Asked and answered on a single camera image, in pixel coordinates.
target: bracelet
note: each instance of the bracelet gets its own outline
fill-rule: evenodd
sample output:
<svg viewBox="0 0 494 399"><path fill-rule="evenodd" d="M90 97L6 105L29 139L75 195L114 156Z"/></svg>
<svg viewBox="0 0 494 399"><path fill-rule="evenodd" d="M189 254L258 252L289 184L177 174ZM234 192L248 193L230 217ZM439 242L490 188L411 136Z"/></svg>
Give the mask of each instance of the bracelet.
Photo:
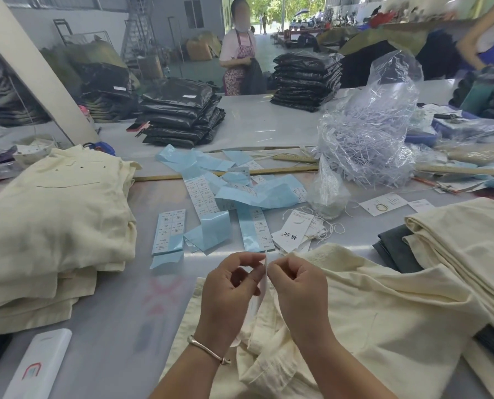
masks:
<svg viewBox="0 0 494 399"><path fill-rule="evenodd" d="M188 339L186 339L188 343L193 344L195 347L198 347L199 349L206 351L208 354L210 354L212 357L214 357L216 360L219 360L219 363L221 365L229 365L230 360L218 356L216 353L214 353L211 349L208 347L204 346L203 344L199 343L197 340L193 338L193 335L188 336Z"/></svg>

